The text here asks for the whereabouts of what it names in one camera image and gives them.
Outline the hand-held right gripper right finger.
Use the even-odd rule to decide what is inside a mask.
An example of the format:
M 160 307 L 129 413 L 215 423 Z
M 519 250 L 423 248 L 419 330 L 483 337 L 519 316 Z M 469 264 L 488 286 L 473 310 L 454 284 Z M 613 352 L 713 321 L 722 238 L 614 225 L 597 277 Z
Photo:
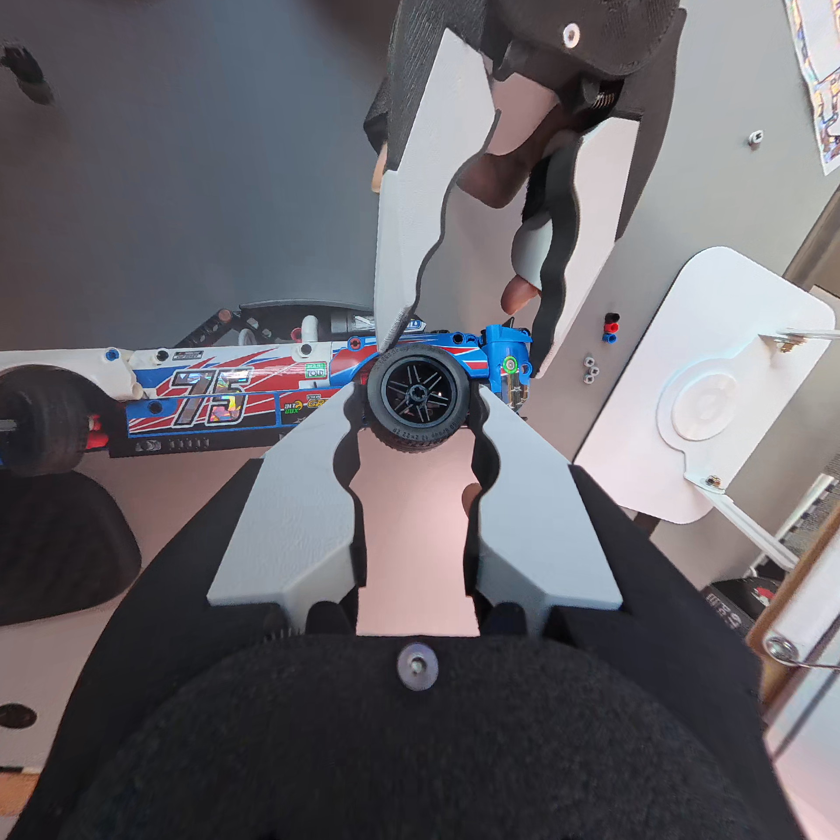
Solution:
M 469 506 L 465 591 L 525 613 L 623 603 L 571 463 L 487 385 L 474 385 L 469 429 L 479 492 Z

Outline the shiny sticker sheet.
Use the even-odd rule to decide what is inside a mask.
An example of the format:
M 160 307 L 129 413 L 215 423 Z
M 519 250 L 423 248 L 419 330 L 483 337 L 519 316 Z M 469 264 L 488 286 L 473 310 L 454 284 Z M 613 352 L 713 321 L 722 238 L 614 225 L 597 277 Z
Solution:
M 785 1 L 825 175 L 839 166 L 839 2 Z

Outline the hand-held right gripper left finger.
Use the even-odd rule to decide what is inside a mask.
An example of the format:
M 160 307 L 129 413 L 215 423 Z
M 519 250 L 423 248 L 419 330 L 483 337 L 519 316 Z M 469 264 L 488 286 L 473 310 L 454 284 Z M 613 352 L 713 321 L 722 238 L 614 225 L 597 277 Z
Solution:
M 340 389 L 262 458 L 206 598 L 214 606 L 339 603 L 366 585 L 361 387 Z

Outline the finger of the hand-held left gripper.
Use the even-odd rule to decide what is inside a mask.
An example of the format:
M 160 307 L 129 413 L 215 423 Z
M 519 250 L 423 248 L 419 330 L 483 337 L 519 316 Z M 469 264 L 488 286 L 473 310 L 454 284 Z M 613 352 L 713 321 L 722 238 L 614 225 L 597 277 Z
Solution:
M 413 317 L 427 263 L 445 235 L 457 176 L 497 123 L 484 60 L 445 29 L 402 160 L 382 177 L 374 270 L 377 349 L 396 345 Z
M 578 115 L 576 139 L 522 185 L 511 247 L 513 276 L 542 293 L 530 328 L 531 375 L 541 377 L 621 236 L 642 107 L 633 99 L 633 77 L 578 71 L 555 89 L 520 75 L 489 84 L 505 143 L 488 153 L 516 149 L 558 104 Z

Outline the brick-built toy race car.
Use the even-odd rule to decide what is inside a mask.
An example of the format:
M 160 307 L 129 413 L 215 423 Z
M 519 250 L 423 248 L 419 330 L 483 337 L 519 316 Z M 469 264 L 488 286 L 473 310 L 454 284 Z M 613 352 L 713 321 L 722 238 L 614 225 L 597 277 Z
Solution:
M 474 383 L 487 385 L 517 412 L 529 396 L 531 341 L 513 318 L 479 334 L 429 331 L 412 318 L 395 348 L 425 343 L 449 352 L 470 393 Z M 70 373 L 89 410 L 85 454 L 176 455 L 271 446 L 352 382 L 365 406 L 381 354 L 371 311 L 335 301 L 265 301 L 222 309 L 170 347 L 3 351 L 1 381 L 23 369 Z M 362 425 L 370 427 L 364 407 Z

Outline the black toy car wheel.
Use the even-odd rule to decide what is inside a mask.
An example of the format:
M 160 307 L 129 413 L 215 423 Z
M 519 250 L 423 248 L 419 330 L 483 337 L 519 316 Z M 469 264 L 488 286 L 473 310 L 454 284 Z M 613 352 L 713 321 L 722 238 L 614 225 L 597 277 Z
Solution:
M 71 472 L 88 444 L 89 410 L 68 372 L 32 368 L 7 373 L 1 381 L 2 467 L 24 478 Z
M 420 454 L 464 425 L 469 397 L 468 375 L 451 353 L 425 343 L 400 345 L 373 364 L 364 417 L 384 445 Z

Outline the grey desk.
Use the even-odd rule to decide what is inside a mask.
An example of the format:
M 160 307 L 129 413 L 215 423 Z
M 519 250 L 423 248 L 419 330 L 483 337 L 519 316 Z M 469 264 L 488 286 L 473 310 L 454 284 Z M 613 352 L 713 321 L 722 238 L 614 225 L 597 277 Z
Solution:
M 683 2 L 663 148 L 624 236 L 527 419 L 572 457 L 646 321 L 698 251 L 733 248 L 782 274 L 838 186 L 783 2 Z M 384 75 L 393 2 L 2 2 L 2 42 L 28 48 L 56 94 L 35 105 L 2 70 L 2 350 L 171 346 L 220 308 L 280 298 L 371 305 L 377 154 L 362 122 Z M 757 150 L 752 131 L 763 130 Z M 424 272 L 430 327 L 500 322 L 523 193 L 491 209 L 457 187 Z M 601 383 L 581 357 L 607 310 L 621 339 Z M 353 482 L 370 535 L 360 629 L 475 635 L 460 579 L 472 437 L 403 456 L 360 435 Z M 109 459 L 108 489 L 143 564 L 259 449 Z M 429 558 L 397 549 L 406 524 Z M 2 630 L 2 765 L 43 767 L 69 695 L 119 598 Z

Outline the white panel on wooden board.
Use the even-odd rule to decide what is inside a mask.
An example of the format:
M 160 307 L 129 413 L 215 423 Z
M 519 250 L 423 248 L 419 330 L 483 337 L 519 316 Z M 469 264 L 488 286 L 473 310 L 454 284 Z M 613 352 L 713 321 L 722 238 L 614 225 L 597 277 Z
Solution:
M 809 670 L 827 670 L 819 661 L 828 638 L 838 629 L 839 510 L 828 517 L 812 546 L 782 583 L 747 635 L 760 662 L 762 717 L 771 721 Z

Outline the person's left hand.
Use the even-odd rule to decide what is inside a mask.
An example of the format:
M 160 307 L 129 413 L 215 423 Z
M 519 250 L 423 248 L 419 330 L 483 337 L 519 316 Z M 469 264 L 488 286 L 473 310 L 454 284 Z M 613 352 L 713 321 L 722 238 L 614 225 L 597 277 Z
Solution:
M 550 156 L 576 139 L 578 119 L 558 104 L 543 118 L 516 149 L 506 154 L 484 153 L 458 179 L 459 188 L 492 208 L 508 205 L 528 179 Z M 378 194 L 385 171 L 386 143 L 383 144 L 371 180 L 371 189 Z M 541 291 L 519 274 L 507 284 L 500 298 L 502 310 L 514 316 Z

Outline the black toy packaging box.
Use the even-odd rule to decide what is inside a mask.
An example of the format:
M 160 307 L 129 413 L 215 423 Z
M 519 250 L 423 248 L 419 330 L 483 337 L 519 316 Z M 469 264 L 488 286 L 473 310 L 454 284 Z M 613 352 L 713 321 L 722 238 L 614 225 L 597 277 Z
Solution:
M 745 638 L 772 603 L 780 585 L 775 579 L 751 575 L 712 582 L 701 595 L 731 630 Z

